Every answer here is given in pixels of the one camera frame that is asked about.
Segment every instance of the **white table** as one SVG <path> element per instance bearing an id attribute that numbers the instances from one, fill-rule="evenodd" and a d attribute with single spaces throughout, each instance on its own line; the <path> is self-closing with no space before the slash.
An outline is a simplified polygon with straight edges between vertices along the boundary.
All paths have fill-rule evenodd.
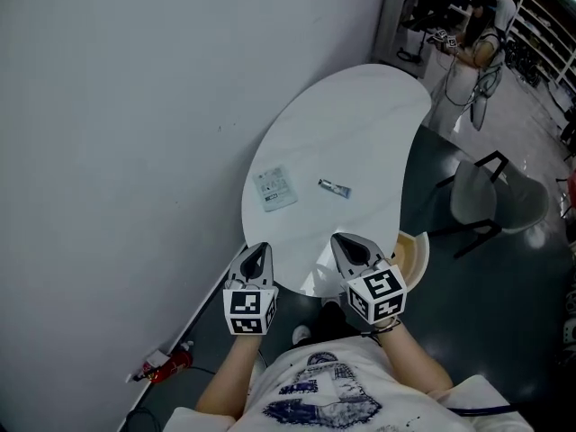
<path id="1" fill-rule="evenodd" d="M 242 195 L 246 242 L 271 245 L 275 281 L 308 296 L 341 293 L 329 244 L 335 232 L 361 235 L 392 254 L 406 161 L 429 109 L 417 80 L 375 64 L 329 76 L 284 109 L 260 144 Z M 252 175 L 281 164 L 298 202 L 265 212 Z M 350 187 L 350 199 L 322 189 L 321 178 Z"/>

